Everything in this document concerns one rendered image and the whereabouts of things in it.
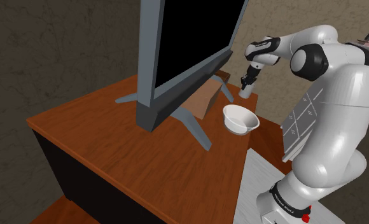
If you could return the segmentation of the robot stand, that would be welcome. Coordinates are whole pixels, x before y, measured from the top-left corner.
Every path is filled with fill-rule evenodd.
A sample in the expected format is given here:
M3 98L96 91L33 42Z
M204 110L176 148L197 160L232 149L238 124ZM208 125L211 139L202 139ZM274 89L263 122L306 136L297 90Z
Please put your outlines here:
M281 171L253 149L248 149L233 224L261 224L256 198L283 177ZM309 224L345 224L345 222L320 202L315 202L312 204Z

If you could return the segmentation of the white cup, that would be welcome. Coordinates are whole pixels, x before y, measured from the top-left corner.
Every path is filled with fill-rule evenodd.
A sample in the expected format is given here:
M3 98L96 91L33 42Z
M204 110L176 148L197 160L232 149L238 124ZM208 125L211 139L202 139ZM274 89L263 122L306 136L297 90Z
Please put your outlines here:
M254 86L255 86L255 83L246 85L244 88L240 90L239 96L243 99L248 99L253 91Z

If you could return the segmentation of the brown cardboard box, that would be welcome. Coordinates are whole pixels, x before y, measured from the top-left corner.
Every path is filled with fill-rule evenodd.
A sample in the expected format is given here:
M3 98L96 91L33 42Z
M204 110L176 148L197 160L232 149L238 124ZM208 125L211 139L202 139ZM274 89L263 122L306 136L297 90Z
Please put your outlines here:
M212 108L217 96L222 88L226 88L230 74L224 71L217 71L215 75L221 81L209 78L196 92L182 103L181 107L187 109L193 116L203 119L207 112Z

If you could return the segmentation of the white bowl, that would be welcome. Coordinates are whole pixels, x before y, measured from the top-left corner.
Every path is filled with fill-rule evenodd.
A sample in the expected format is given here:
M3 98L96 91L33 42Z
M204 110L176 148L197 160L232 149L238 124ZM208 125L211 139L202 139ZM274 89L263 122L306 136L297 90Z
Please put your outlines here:
M238 136L245 136L260 126L258 117L249 109L229 104L223 108L223 124L225 128Z

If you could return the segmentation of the grey flat screen television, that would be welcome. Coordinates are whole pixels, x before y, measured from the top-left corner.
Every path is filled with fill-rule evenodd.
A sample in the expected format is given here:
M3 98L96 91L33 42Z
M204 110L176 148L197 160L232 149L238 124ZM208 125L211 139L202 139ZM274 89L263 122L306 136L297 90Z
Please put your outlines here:
M182 107L228 62L249 0L141 0L136 124L153 132L169 116L181 121L205 150L212 143Z

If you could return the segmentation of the brown wooden television stand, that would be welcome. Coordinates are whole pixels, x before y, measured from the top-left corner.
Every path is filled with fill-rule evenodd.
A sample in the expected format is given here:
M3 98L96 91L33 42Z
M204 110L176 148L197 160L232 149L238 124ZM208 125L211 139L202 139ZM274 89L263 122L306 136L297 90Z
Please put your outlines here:
M131 199L170 224L232 224L249 136L223 124L228 99L219 93L199 124L205 150L177 119L154 131L136 124L137 78L84 95L27 119L29 127Z

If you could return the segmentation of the grey patterned panel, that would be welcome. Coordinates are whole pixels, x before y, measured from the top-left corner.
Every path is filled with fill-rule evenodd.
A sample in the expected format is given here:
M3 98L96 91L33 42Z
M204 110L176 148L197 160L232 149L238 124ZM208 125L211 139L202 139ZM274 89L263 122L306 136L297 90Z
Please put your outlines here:
M314 104L322 91L322 88L319 90L309 89L281 123L284 147L283 162L292 161L301 152L309 138L317 118L317 109Z

